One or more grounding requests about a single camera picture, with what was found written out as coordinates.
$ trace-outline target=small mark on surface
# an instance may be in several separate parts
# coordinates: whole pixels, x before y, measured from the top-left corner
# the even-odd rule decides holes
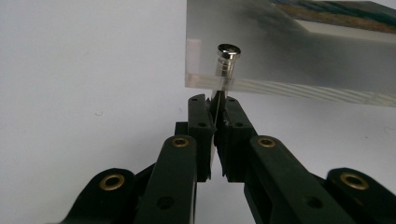
[[[395,134],[396,135],[396,128],[385,127],[384,132],[387,134]]]
[[[100,117],[103,115],[103,111],[95,112],[96,117]]]

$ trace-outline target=shiny metal tip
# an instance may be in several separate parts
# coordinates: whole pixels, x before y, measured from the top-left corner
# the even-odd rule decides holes
[[[235,60],[240,57],[241,49],[230,44],[220,44],[218,46],[218,55],[224,59]]]

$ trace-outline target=transparent plastic sheet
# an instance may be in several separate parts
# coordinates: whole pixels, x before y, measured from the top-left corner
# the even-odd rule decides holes
[[[242,50],[232,79],[215,77],[223,43]],[[396,35],[314,34],[266,0],[188,0],[186,87],[396,106],[395,78]]]

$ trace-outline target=white surface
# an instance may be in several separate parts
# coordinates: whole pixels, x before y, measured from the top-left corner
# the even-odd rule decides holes
[[[0,223],[59,222],[105,169],[156,161],[187,119],[185,7],[176,1],[0,1]],[[230,93],[258,133],[314,174],[396,192],[393,108]],[[253,223],[242,185],[199,184],[196,223]]]

